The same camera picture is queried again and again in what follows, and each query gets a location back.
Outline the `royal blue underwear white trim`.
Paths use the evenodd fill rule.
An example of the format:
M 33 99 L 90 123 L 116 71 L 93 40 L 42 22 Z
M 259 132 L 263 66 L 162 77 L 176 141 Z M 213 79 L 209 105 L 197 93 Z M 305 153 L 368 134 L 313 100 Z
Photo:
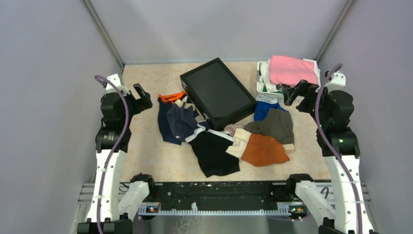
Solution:
M 271 108 L 287 111 L 286 109 L 280 106 L 277 98 L 268 97 L 268 96 L 259 94 L 256 97 L 256 101 L 257 101 L 257 105 L 256 105 L 254 117 L 253 117 L 254 121 L 263 120 L 267 116 Z

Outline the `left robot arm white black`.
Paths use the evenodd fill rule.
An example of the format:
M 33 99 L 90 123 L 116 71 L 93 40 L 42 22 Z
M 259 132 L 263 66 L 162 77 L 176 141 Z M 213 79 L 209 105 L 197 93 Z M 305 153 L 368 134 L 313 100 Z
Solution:
M 96 75 L 106 90 L 100 99 L 103 115 L 95 137 L 96 178 L 91 206 L 78 234 L 131 234 L 133 220 L 143 201 L 156 196 L 153 178 L 148 174 L 133 177 L 126 193 L 119 198 L 121 170 L 126 160 L 131 138 L 132 117 L 152 108 L 150 94 L 140 84 L 134 84 L 135 98 L 119 74 Z

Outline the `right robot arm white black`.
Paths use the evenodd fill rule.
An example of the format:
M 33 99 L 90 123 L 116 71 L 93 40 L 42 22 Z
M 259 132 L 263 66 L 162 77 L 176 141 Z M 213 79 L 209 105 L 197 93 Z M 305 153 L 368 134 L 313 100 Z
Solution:
M 329 202 L 326 191 L 318 189 L 307 174 L 291 174 L 285 193 L 290 200 L 304 203 L 320 234 L 373 234 L 359 176 L 359 143 L 349 127 L 353 97 L 343 90 L 345 85 L 346 76 L 335 71 L 319 85 L 302 80 L 284 90 L 285 105 L 302 97 L 297 110 L 316 122 L 317 143 L 330 174 L 334 201 Z

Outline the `black display case glass lid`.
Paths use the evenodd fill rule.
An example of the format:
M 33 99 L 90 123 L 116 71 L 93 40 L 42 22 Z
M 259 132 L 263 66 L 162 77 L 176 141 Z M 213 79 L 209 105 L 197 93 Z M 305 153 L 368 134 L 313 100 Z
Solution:
M 220 58 L 180 75 L 185 93 L 210 127 L 222 131 L 256 109 L 257 101 Z

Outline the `olive grey underwear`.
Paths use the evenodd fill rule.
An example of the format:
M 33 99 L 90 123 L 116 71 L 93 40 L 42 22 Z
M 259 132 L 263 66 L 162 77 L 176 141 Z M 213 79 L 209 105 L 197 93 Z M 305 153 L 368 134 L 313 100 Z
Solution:
M 282 144 L 286 152 L 295 151 L 293 121 L 287 111 L 270 108 L 263 120 L 253 121 L 244 129 L 250 133 L 273 137 Z

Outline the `dark blue underwear cream waistband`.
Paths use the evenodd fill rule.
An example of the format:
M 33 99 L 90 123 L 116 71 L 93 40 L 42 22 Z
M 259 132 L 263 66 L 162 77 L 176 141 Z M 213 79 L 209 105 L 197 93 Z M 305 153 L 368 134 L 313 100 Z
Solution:
M 209 129 L 209 124 L 199 115 L 196 106 L 186 95 L 174 102 L 166 116 L 172 136 L 182 142 L 198 128 Z

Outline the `black underwear white trim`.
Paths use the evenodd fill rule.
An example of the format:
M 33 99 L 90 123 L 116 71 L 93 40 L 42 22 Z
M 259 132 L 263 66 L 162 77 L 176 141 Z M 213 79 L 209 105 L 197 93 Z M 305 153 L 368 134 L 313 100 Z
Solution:
M 215 131 L 198 124 L 193 134 L 185 138 L 185 142 L 191 146 L 207 178 L 240 171 L 239 159 L 226 152 L 233 145 L 229 131 Z

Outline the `orange underwear cream waistband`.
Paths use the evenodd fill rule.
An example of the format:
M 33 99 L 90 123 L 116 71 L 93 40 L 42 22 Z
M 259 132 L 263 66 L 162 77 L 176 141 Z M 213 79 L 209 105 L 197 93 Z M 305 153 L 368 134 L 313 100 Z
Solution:
M 281 143 L 271 136 L 250 133 L 238 128 L 233 136 L 233 144 L 226 153 L 255 167 L 282 164 L 290 160 Z

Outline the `navy underwear orange waistband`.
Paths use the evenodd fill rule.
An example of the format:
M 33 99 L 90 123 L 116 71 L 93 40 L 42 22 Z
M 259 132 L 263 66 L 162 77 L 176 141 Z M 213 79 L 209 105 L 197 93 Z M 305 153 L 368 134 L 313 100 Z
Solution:
M 164 142 L 181 145 L 181 141 L 177 140 L 171 132 L 167 119 L 167 112 L 173 106 L 176 100 L 182 100 L 186 96 L 185 92 L 180 92 L 170 95 L 158 95 L 159 111 L 158 111 L 158 127 Z

